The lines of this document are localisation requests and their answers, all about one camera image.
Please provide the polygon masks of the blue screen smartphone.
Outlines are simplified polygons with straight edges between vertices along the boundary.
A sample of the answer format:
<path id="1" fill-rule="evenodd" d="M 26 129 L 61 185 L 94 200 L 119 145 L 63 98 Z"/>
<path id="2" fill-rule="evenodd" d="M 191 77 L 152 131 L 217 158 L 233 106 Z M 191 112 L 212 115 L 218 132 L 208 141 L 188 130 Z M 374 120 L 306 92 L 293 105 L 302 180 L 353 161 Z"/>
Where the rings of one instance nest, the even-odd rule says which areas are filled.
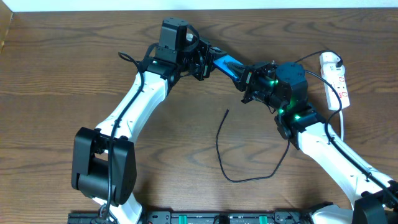
<path id="1" fill-rule="evenodd" d="M 232 56 L 226 54 L 216 60 L 213 61 L 213 65 L 220 71 L 222 71 L 224 74 L 226 74 L 229 77 L 229 69 L 227 68 L 227 63 L 228 62 L 235 62 L 238 64 L 243 65 L 241 62 L 233 58 Z"/>

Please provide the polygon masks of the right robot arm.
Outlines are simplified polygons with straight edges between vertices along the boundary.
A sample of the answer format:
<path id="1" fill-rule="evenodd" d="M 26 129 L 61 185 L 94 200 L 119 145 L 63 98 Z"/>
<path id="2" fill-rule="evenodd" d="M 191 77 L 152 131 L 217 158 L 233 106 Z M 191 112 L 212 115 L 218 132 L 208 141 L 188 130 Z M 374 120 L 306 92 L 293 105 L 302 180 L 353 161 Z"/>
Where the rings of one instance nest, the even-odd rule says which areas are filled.
<path id="1" fill-rule="evenodd" d="M 297 63 L 225 62 L 221 69 L 239 91 L 273 108 L 280 135 L 310 156 L 339 185 L 352 208 L 325 202 L 302 215 L 301 223 L 397 223 L 397 182 L 352 150 L 308 102 L 307 70 Z"/>

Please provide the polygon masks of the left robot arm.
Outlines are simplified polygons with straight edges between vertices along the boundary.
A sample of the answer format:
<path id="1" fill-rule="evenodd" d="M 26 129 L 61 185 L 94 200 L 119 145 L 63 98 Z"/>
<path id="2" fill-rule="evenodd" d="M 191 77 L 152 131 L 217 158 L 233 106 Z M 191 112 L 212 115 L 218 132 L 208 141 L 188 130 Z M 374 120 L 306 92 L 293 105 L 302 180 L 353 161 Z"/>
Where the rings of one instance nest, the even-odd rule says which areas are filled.
<path id="1" fill-rule="evenodd" d="M 73 145 L 71 185 L 100 204 L 98 214 L 70 214 L 69 223 L 138 223 L 142 205 L 132 191 L 136 183 L 137 137 L 154 109 L 165 100 L 182 77 L 199 81 L 210 76 L 214 61 L 226 52 L 200 37 L 187 21 L 168 17 L 160 39 L 142 60 L 123 52 L 137 75 L 116 109 L 95 129 L 80 128 Z"/>

